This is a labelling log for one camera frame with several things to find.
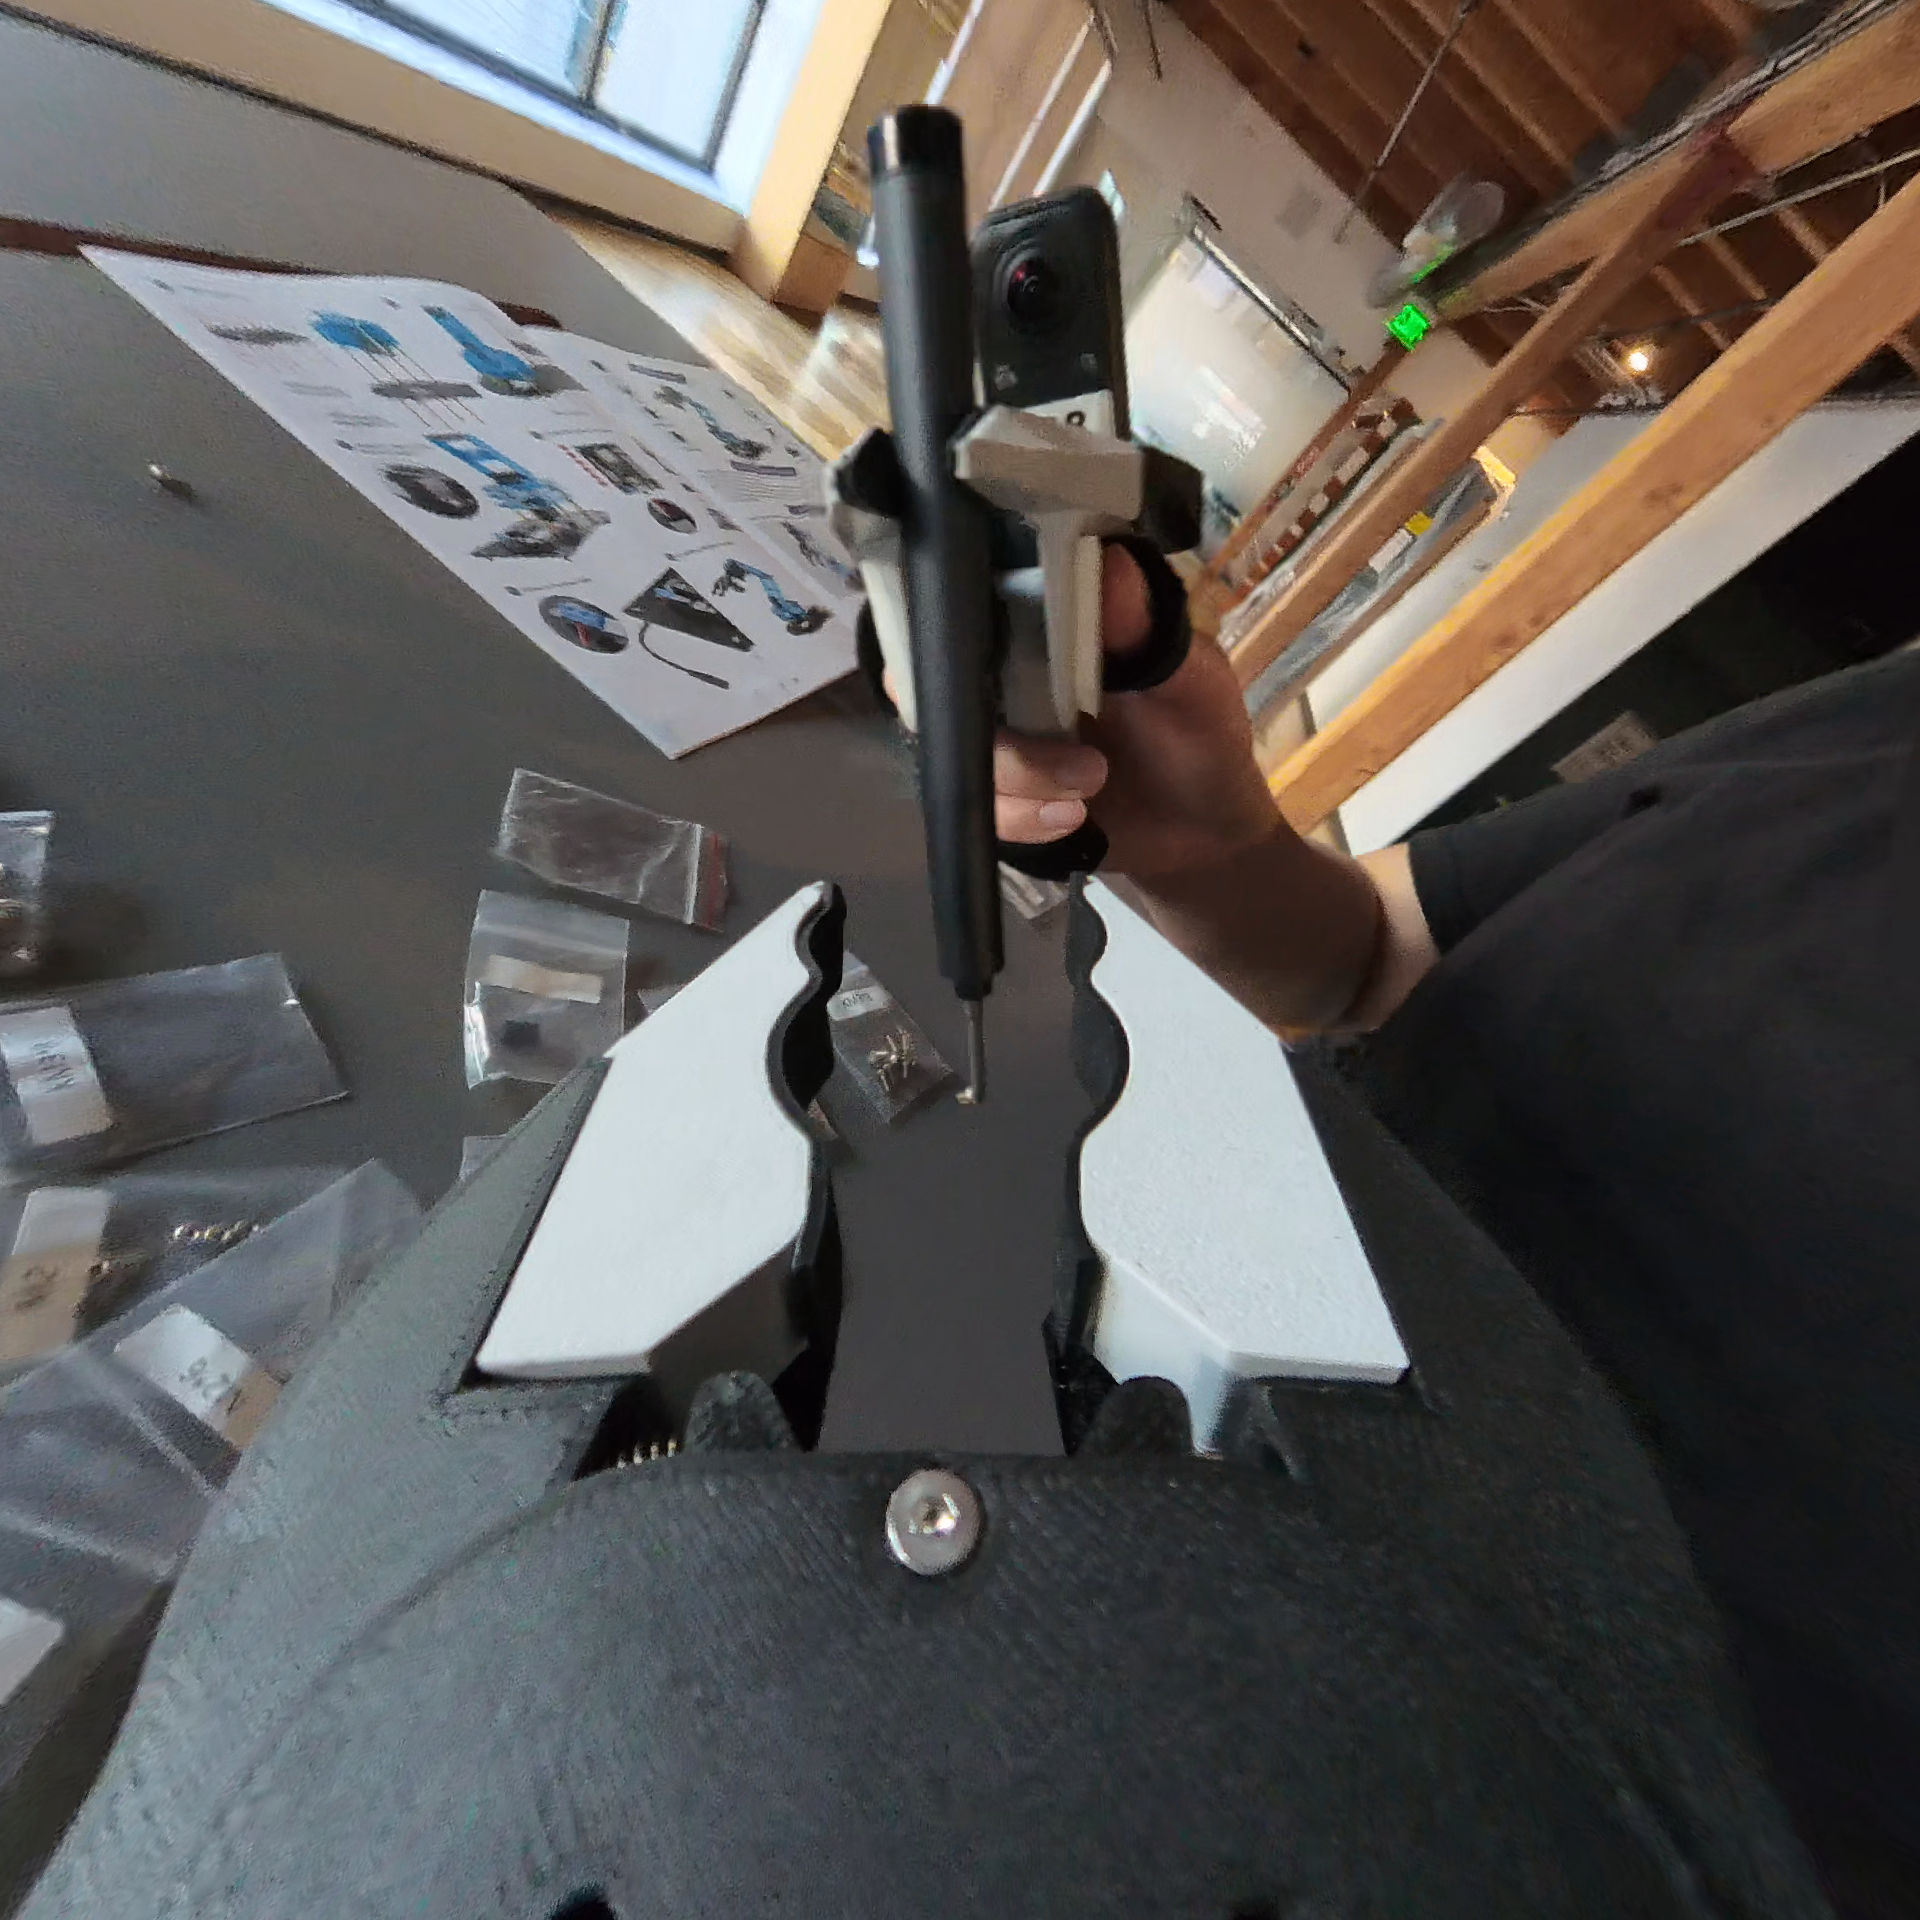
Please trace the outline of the person's right hand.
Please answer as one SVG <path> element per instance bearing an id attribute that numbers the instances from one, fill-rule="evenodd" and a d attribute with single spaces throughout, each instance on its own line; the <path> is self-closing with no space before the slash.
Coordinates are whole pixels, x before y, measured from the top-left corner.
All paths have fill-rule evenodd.
<path id="1" fill-rule="evenodd" d="M 1015 849 L 1094 826 L 1130 898 L 1157 926 L 1316 916 L 1323 849 L 1265 793 L 1236 676 L 1209 637 L 1148 690 L 1109 690 L 1075 740 L 1001 729 L 993 838 Z"/>

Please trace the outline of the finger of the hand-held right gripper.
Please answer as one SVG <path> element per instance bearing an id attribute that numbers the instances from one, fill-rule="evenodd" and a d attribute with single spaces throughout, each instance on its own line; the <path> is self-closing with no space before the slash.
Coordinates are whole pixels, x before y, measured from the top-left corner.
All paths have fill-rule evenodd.
<path id="1" fill-rule="evenodd" d="M 1032 561 L 998 563 L 1007 612 L 1001 716 L 1015 731 L 1075 731 L 1102 698 L 1102 541 L 1146 499 L 1137 444 L 1068 420 L 991 406 L 956 440 L 956 478 Z"/>
<path id="2" fill-rule="evenodd" d="M 898 716 L 917 723 L 904 590 L 907 475 L 889 432 L 862 434 L 829 465 L 829 530 L 850 556 L 865 590 L 880 684 Z"/>

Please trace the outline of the printed instruction sheet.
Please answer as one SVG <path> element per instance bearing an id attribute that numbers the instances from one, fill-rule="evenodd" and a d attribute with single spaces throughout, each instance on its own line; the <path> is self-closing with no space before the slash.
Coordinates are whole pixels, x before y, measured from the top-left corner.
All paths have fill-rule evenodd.
<path id="1" fill-rule="evenodd" d="M 721 372 L 418 278 L 87 258 L 662 756 L 855 668 L 822 458 Z"/>

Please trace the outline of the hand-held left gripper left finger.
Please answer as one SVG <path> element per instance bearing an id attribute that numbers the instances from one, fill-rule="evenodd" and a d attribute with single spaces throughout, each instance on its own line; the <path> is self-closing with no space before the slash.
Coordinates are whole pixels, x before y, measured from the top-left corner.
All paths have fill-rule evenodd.
<path id="1" fill-rule="evenodd" d="M 797 889 L 604 1054 L 472 1353 L 479 1385 L 641 1385 L 674 1429 L 721 1375 L 816 1446 L 841 1316 L 829 1153 L 848 905 Z"/>

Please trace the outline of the black screwdriver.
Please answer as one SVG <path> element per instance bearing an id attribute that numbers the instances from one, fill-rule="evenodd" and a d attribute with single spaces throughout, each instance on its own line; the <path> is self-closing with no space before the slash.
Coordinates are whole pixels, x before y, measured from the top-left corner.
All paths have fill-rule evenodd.
<path id="1" fill-rule="evenodd" d="M 980 1107 L 985 1001 L 1003 956 L 991 782 L 991 526 L 988 505 L 956 473 L 956 445 L 972 423 L 977 375 L 963 132 L 946 109 L 901 106 L 871 126 L 868 160 L 887 396 L 904 485 L 901 566 L 934 946 L 963 1016 L 963 1098 Z"/>

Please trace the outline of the wooden support post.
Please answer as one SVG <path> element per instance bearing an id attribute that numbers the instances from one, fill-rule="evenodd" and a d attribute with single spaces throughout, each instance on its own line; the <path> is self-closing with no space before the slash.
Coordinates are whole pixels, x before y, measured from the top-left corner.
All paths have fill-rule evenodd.
<path id="1" fill-rule="evenodd" d="M 1745 461 L 1916 320 L 1916 182 L 1886 199 L 1639 440 L 1270 782 L 1300 833 L 1407 754 Z"/>

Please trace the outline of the pile of clear parts bags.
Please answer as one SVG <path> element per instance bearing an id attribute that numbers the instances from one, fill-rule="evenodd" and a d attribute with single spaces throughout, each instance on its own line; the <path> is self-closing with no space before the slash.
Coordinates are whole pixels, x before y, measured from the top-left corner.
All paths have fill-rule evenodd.
<path id="1" fill-rule="evenodd" d="M 481 893 L 468 943 L 468 1086 L 559 1086 L 626 1014 L 632 926 Z M 831 1001 L 848 1089 L 894 1118 L 951 1071 L 854 953 Z M 2 1172 L 2 1746 L 179 1576 L 214 1490 L 315 1331 L 423 1208 L 384 1164 L 110 1175 Z"/>

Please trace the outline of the person's right forearm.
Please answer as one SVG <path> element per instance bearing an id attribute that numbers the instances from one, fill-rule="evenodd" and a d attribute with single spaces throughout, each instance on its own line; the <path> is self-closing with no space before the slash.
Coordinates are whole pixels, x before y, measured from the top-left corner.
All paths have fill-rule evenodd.
<path id="1" fill-rule="evenodd" d="M 1407 845 L 1350 856 L 1275 817 L 1226 853 L 1130 874 L 1141 916 L 1270 1030 L 1370 1035 L 1435 972 Z"/>

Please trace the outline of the large window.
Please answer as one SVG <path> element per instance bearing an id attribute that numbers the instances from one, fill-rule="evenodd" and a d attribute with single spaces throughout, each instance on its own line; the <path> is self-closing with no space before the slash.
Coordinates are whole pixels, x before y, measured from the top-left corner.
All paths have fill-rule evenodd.
<path id="1" fill-rule="evenodd" d="M 707 170 L 779 2 L 280 2 L 469 94 Z"/>

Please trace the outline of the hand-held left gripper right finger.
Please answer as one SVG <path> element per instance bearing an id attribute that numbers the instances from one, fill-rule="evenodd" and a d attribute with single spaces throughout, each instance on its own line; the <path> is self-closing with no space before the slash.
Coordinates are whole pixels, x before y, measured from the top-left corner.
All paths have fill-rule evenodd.
<path id="1" fill-rule="evenodd" d="M 1260 1385 L 1410 1368 L 1287 1047 L 1102 879 L 1068 905 L 1069 1059 L 1089 1115 L 1045 1357 L 1068 1454 L 1162 1381 L 1222 1454 Z"/>

